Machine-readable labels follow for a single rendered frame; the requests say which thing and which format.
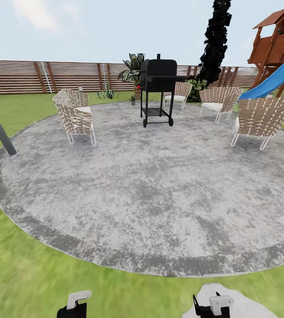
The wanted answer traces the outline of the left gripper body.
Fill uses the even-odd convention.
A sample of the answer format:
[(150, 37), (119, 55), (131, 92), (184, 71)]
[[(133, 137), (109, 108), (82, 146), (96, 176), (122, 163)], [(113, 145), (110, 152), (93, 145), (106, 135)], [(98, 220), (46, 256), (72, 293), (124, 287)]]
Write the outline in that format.
[(73, 318), (86, 318), (87, 303), (76, 304), (76, 307), (67, 310), (67, 307), (61, 308), (57, 313), (57, 318), (64, 318), (66, 315), (72, 315)]

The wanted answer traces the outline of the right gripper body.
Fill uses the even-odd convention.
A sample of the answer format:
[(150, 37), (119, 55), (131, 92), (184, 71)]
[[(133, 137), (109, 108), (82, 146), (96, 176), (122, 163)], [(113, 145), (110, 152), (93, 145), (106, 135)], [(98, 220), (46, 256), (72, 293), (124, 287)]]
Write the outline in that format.
[(200, 316), (201, 318), (230, 318), (230, 310), (228, 309), (228, 307), (222, 307), (221, 311), (222, 311), (222, 315), (221, 316), (215, 316), (213, 314), (213, 312), (210, 309), (211, 305), (208, 307), (201, 307), (199, 306), (199, 313), (197, 314), (197, 316)]

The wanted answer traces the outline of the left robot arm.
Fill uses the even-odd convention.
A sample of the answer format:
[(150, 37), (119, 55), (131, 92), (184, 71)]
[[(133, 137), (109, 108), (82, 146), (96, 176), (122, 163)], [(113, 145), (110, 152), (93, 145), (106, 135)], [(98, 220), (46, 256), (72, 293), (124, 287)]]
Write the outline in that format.
[(88, 299), (91, 295), (91, 290), (71, 293), (67, 306), (58, 311), (57, 318), (86, 318), (87, 303), (78, 304), (77, 301)]

